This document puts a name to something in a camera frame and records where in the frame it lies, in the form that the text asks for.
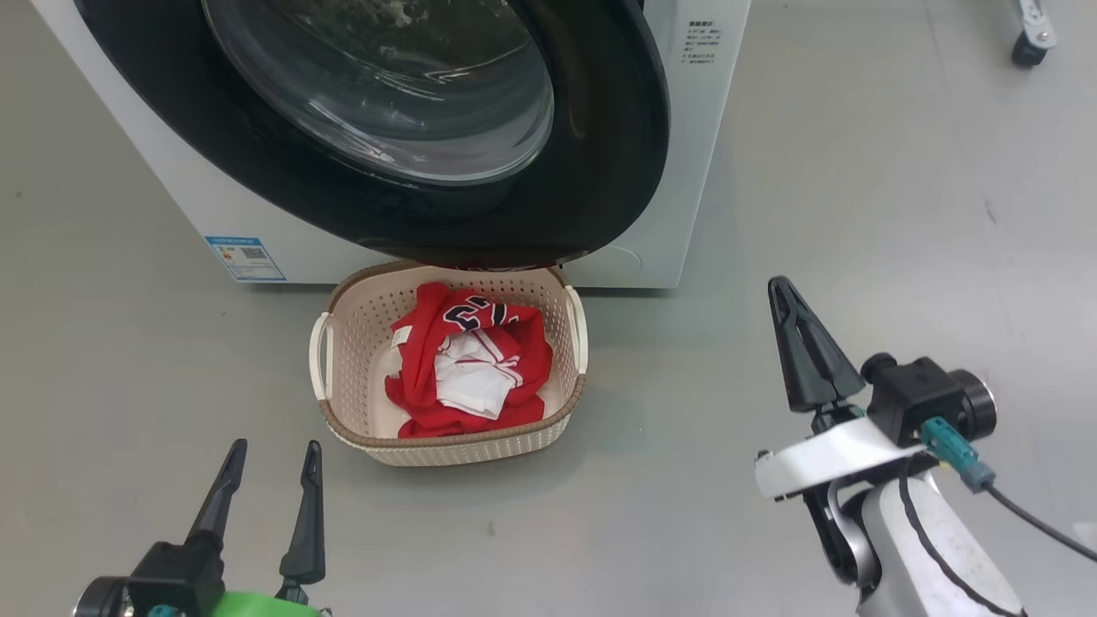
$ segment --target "metal stand leg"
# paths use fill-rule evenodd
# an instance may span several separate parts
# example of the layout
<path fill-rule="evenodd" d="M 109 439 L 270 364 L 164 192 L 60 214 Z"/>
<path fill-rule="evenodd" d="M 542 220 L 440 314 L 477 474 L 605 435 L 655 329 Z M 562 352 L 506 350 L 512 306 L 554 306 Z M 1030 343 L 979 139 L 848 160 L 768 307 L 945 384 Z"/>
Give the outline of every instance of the metal stand leg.
<path fill-rule="evenodd" d="M 1015 0 L 1021 12 L 1025 30 L 1014 44 L 1013 60 L 1020 67 L 1033 67 L 1055 46 L 1059 40 L 1040 0 Z"/>

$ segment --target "black cable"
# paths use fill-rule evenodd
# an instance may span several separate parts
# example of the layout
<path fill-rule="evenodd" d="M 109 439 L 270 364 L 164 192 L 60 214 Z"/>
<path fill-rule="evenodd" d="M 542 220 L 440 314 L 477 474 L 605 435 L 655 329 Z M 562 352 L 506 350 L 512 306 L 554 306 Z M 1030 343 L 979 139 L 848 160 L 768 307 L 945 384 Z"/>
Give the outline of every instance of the black cable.
<path fill-rule="evenodd" d="M 1010 613 L 983 597 L 982 594 L 972 588 L 966 581 L 961 579 L 960 575 L 952 570 L 949 563 L 945 561 L 945 558 L 941 557 L 941 553 L 937 552 L 937 548 L 934 547 L 931 541 L 929 541 L 929 536 L 926 535 L 926 529 L 921 526 L 921 521 L 918 520 L 918 513 L 914 509 L 914 502 L 911 501 L 911 487 L 907 484 L 907 473 L 909 470 L 911 459 L 906 459 L 903 461 L 903 467 L 898 472 L 898 498 L 903 502 L 903 509 L 906 512 L 906 519 L 911 524 L 911 527 L 914 528 L 914 532 L 918 535 L 918 541 L 921 542 L 921 548 L 926 550 L 926 553 L 930 559 L 937 562 L 937 565 L 941 569 L 945 577 L 951 581 L 953 585 L 960 587 L 960 591 L 966 594 L 972 602 L 986 607 L 987 610 L 994 613 L 995 615 L 1002 615 L 1003 617 L 1028 617 L 1028 613 L 1026 613 L 1024 608 L 1020 613 Z"/>
<path fill-rule="evenodd" d="M 998 500 L 998 503 L 1000 503 L 1002 505 L 1006 506 L 1006 508 L 1008 508 L 1009 512 L 1011 512 L 1011 513 L 1016 514 L 1017 516 L 1021 517 L 1026 523 L 1028 523 L 1032 527 L 1036 527 L 1037 529 L 1043 531 L 1044 534 L 1047 534 L 1048 536 L 1050 536 L 1051 539 L 1055 540 L 1056 542 L 1063 545 L 1064 547 L 1071 549 L 1072 551 L 1081 554 L 1082 557 L 1084 557 L 1084 558 L 1086 558 L 1086 559 L 1088 559 L 1090 561 L 1097 561 L 1097 552 L 1094 552 L 1093 550 L 1090 550 L 1090 549 L 1082 546 L 1081 543 L 1078 543 L 1074 539 L 1068 538 L 1065 535 L 1063 535 L 1062 531 L 1059 531 L 1059 530 L 1054 529 L 1053 527 L 1051 527 L 1047 523 L 1044 523 L 1044 521 L 1040 520 L 1039 518 L 1032 516 L 1031 514 L 1025 512 L 1021 508 L 1021 506 L 1019 506 L 1019 505 L 1015 504 L 1014 502 L 1009 501 L 1008 497 L 1006 497 L 1005 495 L 1003 495 L 994 486 L 987 486 L 986 487 L 986 492 L 989 493 L 991 496 L 994 497 L 995 500 Z"/>

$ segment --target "basket handle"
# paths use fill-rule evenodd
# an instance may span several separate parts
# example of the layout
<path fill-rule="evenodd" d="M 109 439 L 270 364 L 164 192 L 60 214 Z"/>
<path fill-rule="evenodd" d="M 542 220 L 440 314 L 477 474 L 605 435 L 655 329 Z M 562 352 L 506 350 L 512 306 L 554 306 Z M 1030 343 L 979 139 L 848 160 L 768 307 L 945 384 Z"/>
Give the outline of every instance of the basket handle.
<path fill-rule="evenodd" d="M 331 399 L 331 364 L 335 363 L 335 352 L 331 349 L 332 334 L 331 313 L 320 313 L 316 325 L 313 326 L 313 336 L 308 340 L 308 372 L 313 378 L 313 394 L 316 394 L 317 401 Z M 327 343 L 323 362 L 320 360 L 321 339 L 326 339 Z"/>
<path fill-rule="evenodd" d="M 583 301 L 575 288 L 567 285 L 567 308 L 572 313 L 568 327 L 572 329 L 572 350 L 575 352 L 575 366 L 579 374 L 587 374 L 587 314 L 583 311 Z"/>

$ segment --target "plastic basket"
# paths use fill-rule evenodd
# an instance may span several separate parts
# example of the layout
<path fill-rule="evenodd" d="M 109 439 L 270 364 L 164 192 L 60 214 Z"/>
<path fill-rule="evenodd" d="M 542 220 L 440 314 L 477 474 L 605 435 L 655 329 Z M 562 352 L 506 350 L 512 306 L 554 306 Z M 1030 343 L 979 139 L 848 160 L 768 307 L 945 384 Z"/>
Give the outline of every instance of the plastic basket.
<path fill-rule="evenodd" d="M 416 289 L 430 281 L 541 310 L 554 351 L 548 382 L 538 392 L 545 403 L 541 422 L 451 437 L 396 437 L 409 416 L 385 395 L 385 377 L 400 362 L 389 326 L 415 308 Z M 557 269 L 467 272 L 389 263 L 362 270 L 336 288 L 313 327 L 308 362 L 324 419 L 346 444 L 398 467 L 489 461 L 540 450 L 564 433 L 586 384 L 587 324 L 579 295 Z"/>

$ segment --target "washing machine door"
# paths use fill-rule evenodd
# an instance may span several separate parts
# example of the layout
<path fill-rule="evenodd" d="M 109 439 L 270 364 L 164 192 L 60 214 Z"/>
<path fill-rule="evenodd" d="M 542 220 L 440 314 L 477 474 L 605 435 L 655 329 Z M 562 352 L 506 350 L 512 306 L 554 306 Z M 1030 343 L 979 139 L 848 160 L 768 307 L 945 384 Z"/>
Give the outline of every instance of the washing machine door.
<path fill-rule="evenodd" d="M 638 0 L 77 0 L 208 160 L 331 234 L 454 268 L 598 249 L 655 191 L 666 79 Z"/>

